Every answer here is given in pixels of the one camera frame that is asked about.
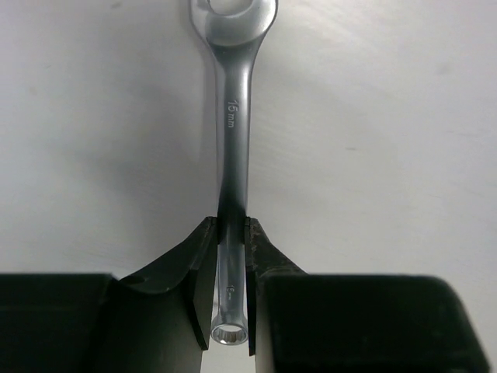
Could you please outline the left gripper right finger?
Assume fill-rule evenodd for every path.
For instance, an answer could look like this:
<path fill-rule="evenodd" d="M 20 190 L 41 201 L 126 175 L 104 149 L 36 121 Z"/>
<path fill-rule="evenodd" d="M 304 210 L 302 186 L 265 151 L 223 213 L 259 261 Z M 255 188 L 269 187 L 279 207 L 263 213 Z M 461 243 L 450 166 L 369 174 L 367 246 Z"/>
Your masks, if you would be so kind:
<path fill-rule="evenodd" d="M 307 274 L 245 221 L 258 372 L 489 372 L 456 291 L 425 275 Z"/>

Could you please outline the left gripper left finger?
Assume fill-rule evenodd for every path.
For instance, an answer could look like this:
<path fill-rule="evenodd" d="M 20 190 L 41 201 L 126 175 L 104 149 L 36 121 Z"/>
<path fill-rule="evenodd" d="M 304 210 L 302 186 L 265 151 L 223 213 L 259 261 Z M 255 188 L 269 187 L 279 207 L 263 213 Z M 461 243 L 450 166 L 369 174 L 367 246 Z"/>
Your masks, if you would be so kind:
<path fill-rule="evenodd" d="M 217 222 L 140 270 L 3 274 L 3 372 L 198 372 L 209 346 Z"/>

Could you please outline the small silver wrench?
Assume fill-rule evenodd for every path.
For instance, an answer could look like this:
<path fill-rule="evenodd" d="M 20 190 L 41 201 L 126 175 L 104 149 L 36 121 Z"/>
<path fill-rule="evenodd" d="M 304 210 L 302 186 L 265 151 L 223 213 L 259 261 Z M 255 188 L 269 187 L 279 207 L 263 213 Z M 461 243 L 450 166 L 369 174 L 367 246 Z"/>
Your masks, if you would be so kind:
<path fill-rule="evenodd" d="M 252 72 L 277 9 L 276 1 L 251 1 L 242 10 L 220 14 L 209 1 L 189 4 L 189 20 L 214 63 L 219 191 L 217 314 L 210 335 L 227 346 L 249 338 L 243 291 Z"/>

